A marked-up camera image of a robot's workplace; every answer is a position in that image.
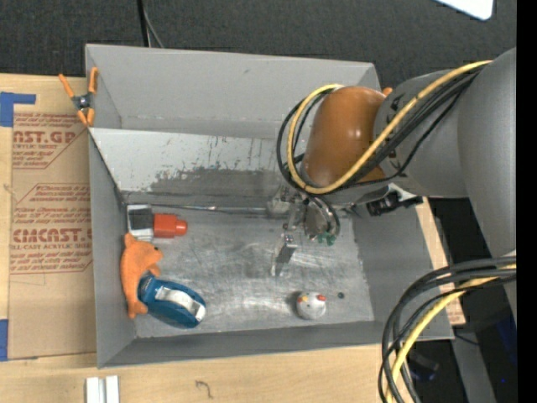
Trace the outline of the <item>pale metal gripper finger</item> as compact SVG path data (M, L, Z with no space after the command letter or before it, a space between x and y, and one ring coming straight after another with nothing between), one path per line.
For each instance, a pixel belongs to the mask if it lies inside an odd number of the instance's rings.
M295 237L290 233L283 233L277 243L272 258L272 276L280 276L284 267L290 262L298 244Z

